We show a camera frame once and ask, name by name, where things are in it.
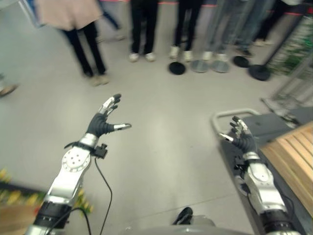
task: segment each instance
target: gray floor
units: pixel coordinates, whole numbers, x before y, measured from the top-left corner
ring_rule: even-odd
[[[126,9],[120,3],[121,15]],[[202,11],[196,56],[211,11]],[[129,122],[133,128],[101,138],[109,153],[100,165],[114,192],[106,234],[118,234],[129,225],[169,224],[185,206],[213,219],[219,227],[253,233],[209,118],[214,112],[245,107],[267,112],[259,99],[269,97],[283,78],[259,82],[236,67],[227,74],[188,70],[182,76],[171,75],[167,53],[174,12],[174,5],[160,7],[154,63],[144,59],[129,63],[128,40],[101,43],[111,82],[94,88],[81,77],[57,30],[33,28],[17,3],[0,11],[0,69],[9,81],[20,84],[14,93],[0,99],[0,168],[7,168],[17,183],[46,190],[60,168],[63,147],[82,136],[104,100],[122,93],[110,121]],[[112,38],[103,20],[99,26],[107,39]],[[254,62],[263,61],[270,49],[253,48]],[[97,233],[109,192],[94,166],[85,176],[84,188],[95,206],[90,220]],[[68,234],[83,235],[87,228],[76,214],[67,229]]]

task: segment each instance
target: robotic hand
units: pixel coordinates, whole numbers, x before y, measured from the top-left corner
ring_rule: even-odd
[[[274,185],[271,171],[258,156],[256,141],[247,125],[238,117],[231,123],[234,137],[219,133],[227,142],[243,152],[244,167],[241,168],[242,182],[246,184],[247,197],[259,215],[264,230],[268,235],[299,235],[289,219],[289,215]]]
[[[72,207],[82,186],[83,176],[91,164],[91,157],[104,158],[106,145],[97,146],[99,138],[117,130],[130,128],[130,124],[112,125],[107,123],[109,114],[117,108],[121,95],[110,97],[92,118],[87,132],[72,146],[62,158],[61,170],[54,179],[44,198],[34,223],[29,226],[25,235],[61,235]]]

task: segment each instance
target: shoe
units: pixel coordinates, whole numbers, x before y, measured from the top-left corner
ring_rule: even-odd
[[[236,49],[236,51],[241,54],[243,57],[251,58],[254,56],[248,49]]]
[[[274,45],[274,42],[272,40],[264,40],[265,45]]]
[[[263,39],[256,39],[253,44],[257,47],[263,47],[264,46],[264,40]]]
[[[98,35],[97,37],[96,37],[96,42],[97,43],[100,43],[100,42],[103,42],[104,41],[104,38],[101,36],[101,35]]]
[[[151,52],[151,53],[145,54],[145,58],[147,61],[153,62],[156,60],[156,55],[153,52]]]
[[[10,93],[13,92],[17,87],[18,87],[18,85],[11,85],[11,86],[6,86],[6,87],[4,87],[4,88],[0,91],[0,97],[5,96],[5,95],[7,95],[7,94],[10,94]]]
[[[108,76],[106,75],[106,74],[100,74],[100,75],[98,75],[98,80],[99,80],[99,82],[102,84],[102,85],[105,85],[105,84],[107,84],[107,83],[109,83],[109,78],[108,78]]]
[[[223,61],[223,62],[228,61],[228,56],[226,54],[223,54],[223,53],[216,54],[215,57],[219,61]]]
[[[171,59],[177,59],[179,53],[179,47],[172,46],[170,51],[170,58]]]
[[[190,61],[192,61],[192,59],[193,59],[192,51],[190,51],[190,50],[184,51],[184,61],[190,62]]]
[[[115,39],[116,39],[117,41],[121,41],[121,40],[123,40],[123,39],[125,39],[125,38],[126,38],[126,37],[125,37],[125,35],[123,34],[122,29],[118,29],[118,30],[116,31]]]
[[[97,76],[89,78],[88,81],[93,87],[99,86],[101,84],[101,81]]]
[[[130,62],[137,62],[139,60],[139,54],[138,53],[131,53],[129,55],[129,61]]]
[[[213,52],[205,51],[203,53],[202,59],[205,60],[205,61],[210,60],[212,58],[212,55],[213,55]]]

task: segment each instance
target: black clip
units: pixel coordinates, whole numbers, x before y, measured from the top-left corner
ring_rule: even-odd
[[[107,154],[107,145],[106,144],[102,144],[101,146],[97,146],[94,150],[94,152],[92,153],[93,156],[97,157],[97,158],[101,158],[104,159],[104,157]]]

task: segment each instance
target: wire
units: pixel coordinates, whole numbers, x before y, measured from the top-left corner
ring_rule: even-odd
[[[293,216],[294,216],[294,203],[293,203],[293,201],[289,198],[289,197],[287,197],[286,195],[284,195],[284,194],[281,194],[283,197],[285,197],[289,202],[290,202],[290,204],[291,204],[291,219],[293,218]]]
[[[104,225],[105,225],[105,223],[106,223],[106,221],[107,221],[107,218],[108,218],[108,214],[109,214],[110,208],[111,208],[112,199],[113,199],[113,192],[112,192],[112,189],[111,189],[110,185],[108,184],[108,182],[107,182],[106,178],[105,178],[105,177],[104,177],[104,175],[102,174],[102,172],[101,172],[101,170],[100,170],[100,168],[99,168],[99,166],[98,166],[98,163],[97,163],[97,159],[96,159],[96,158],[94,158],[94,163],[96,164],[96,167],[97,167],[97,169],[98,169],[98,171],[99,171],[99,173],[100,173],[100,175],[101,175],[102,179],[104,180],[104,182],[106,183],[107,187],[109,188],[109,190],[110,190],[110,194],[111,194],[109,207],[108,207],[108,210],[107,210],[106,216],[104,217],[103,224],[102,224],[102,228],[101,228],[101,231],[100,231],[100,235],[101,235],[101,234],[102,234],[102,232],[103,232],[103,229],[104,229]]]
[[[62,215],[62,217],[60,217],[58,219],[57,222],[54,223],[54,225],[52,225],[52,227],[48,230],[48,232],[45,234],[45,235],[49,235],[51,234],[52,230],[58,225],[58,223],[60,223],[60,221],[62,221],[65,217],[67,217],[69,214],[71,214],[73,211],[77,211],[77,210],[80,210],[83,212],[84,216],[85,216],[85,219],[86,219],[86,222],[87,222],[87,226],[88,226],[88,233],[89,235],[91,235],[91,229],[90,229],[90,224],[89,224],[89,220],[88,220],[88,217],[87,217],[87,214],[86,212],[81,209],[81,208],[74,208],[74,209],[71,209],[70,211],[66,212],[64,215]]]

